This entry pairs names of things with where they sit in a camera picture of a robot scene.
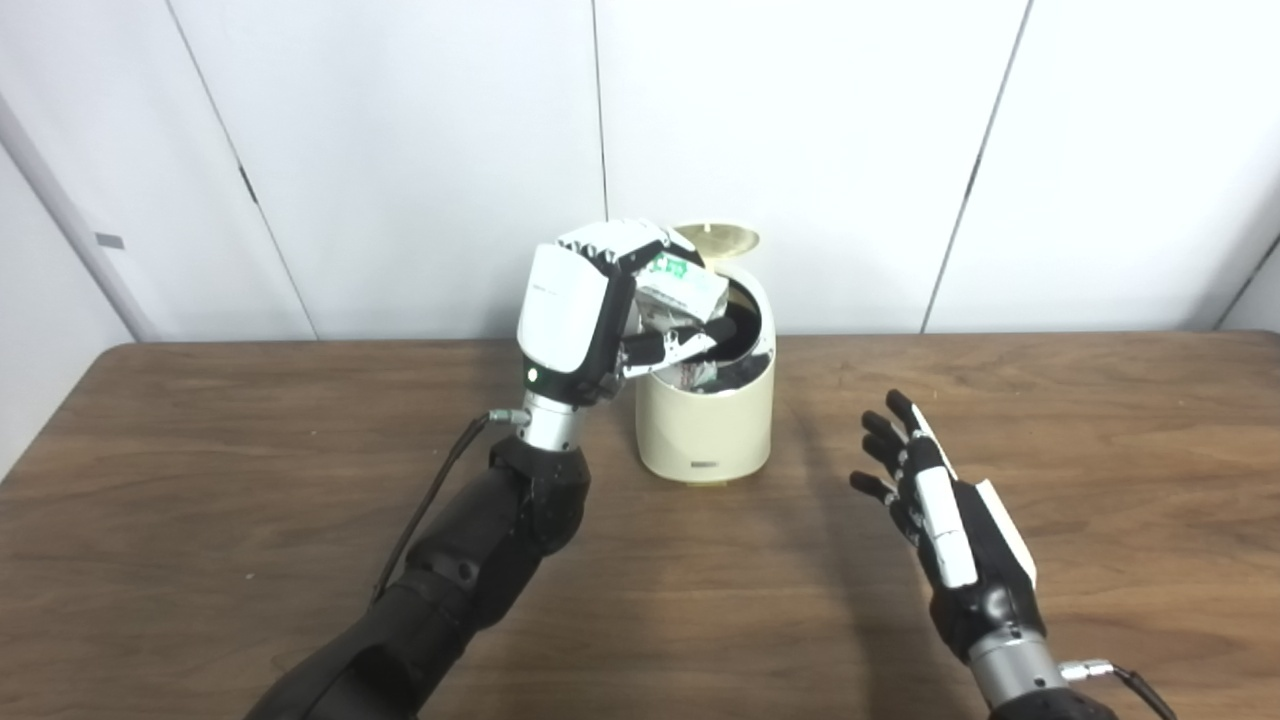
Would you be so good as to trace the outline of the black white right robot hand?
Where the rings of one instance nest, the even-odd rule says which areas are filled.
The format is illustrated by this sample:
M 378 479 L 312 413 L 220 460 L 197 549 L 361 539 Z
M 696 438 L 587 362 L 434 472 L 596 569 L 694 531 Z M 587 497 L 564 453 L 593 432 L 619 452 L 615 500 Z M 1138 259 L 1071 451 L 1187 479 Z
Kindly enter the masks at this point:
M 849 482 L 887 510 L 915 550 L 943 644 L 966 662 L 993 633 L 1046 635 L 1036 561 L 995 484 L 963 479 L 920 406 L 900 389 L 890 389 L 884 405 L 888 416 L 861 415 L 861 447 L 884 474 L 852 471 Z

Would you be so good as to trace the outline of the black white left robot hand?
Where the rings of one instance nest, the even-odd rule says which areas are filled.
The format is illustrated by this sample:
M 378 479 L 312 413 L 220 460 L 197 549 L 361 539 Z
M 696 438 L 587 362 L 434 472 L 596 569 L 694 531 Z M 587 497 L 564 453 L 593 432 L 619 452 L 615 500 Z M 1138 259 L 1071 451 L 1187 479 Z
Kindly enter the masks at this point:
M 691 241 L 645 220 L 598 222 L 538 245 L 517 332 L 526 391 L 586 407 L 730 342 L 739 324 L 724 310 L 728 282 L 700 282 L 704 270 Z

